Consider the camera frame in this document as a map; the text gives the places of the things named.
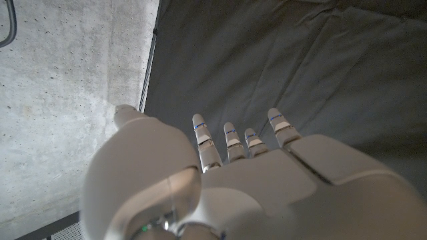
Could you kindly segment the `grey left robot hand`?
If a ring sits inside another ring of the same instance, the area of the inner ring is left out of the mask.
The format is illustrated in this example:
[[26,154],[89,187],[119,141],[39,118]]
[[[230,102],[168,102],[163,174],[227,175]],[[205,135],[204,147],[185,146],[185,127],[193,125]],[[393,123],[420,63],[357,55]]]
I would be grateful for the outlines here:
[[399,174],[268,111],[279,147],[224,126],[228,163],[201,115],[192,145],[130,105],[96,152],[80,199],[86,239],[425,239],[426,202]]

